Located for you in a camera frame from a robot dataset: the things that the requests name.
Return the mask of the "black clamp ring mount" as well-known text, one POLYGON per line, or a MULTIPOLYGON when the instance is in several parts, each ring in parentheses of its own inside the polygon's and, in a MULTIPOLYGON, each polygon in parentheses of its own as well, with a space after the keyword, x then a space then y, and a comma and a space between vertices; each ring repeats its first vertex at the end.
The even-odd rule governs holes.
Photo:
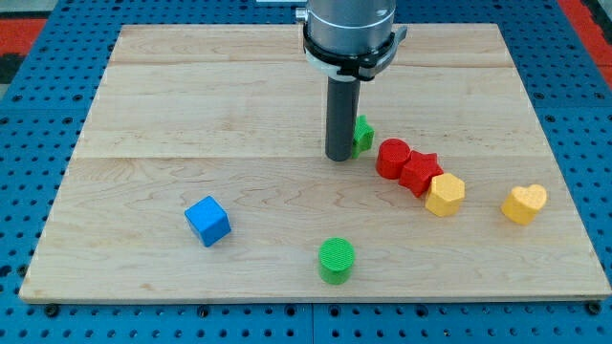
POLYGON ((407 26, 400 26, 379 48, 367 54, 336 54, 319 47, 302 27, 303 50, 309 64, 336 81, 371 81, 393 61, 406 39, 407 26))

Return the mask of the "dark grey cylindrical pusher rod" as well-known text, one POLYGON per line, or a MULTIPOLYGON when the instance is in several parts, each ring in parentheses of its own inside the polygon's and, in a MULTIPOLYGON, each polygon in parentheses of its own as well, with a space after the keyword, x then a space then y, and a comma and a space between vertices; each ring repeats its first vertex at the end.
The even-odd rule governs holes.
POLYGON ((332 161, 352 156, 360 87, 358 80, 327 81, 325 154, 332 161))

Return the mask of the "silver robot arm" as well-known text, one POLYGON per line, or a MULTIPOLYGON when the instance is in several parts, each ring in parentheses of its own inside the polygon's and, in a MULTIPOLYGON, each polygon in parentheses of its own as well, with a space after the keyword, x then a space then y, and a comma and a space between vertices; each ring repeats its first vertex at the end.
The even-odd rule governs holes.
POLYGON ((394 29, 395 0, 308 0, 295 12, 308 63, 327 77, 325 154, 352 156, 361 84, 393 61, 407 36, 394 29))

